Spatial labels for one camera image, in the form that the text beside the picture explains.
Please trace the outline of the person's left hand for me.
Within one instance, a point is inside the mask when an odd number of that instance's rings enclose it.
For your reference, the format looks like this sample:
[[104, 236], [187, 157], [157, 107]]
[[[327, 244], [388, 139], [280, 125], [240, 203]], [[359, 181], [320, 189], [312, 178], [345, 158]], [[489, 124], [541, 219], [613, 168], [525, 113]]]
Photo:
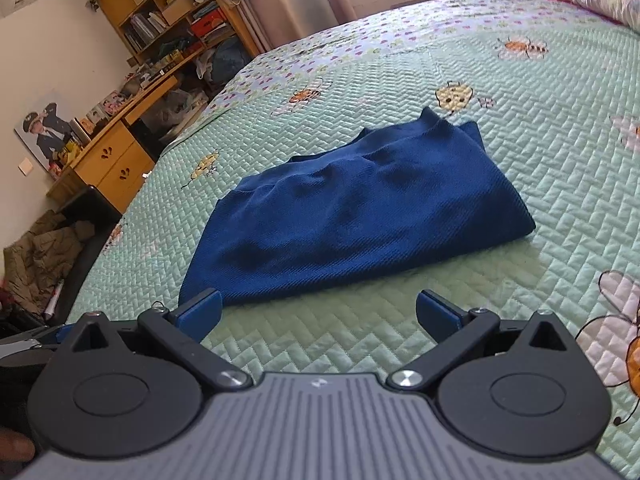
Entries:
[[2, 462], [30, 462], [35, 452], [35, 445], [28, 437], [6, 428], [0, 429], [0, 460]]

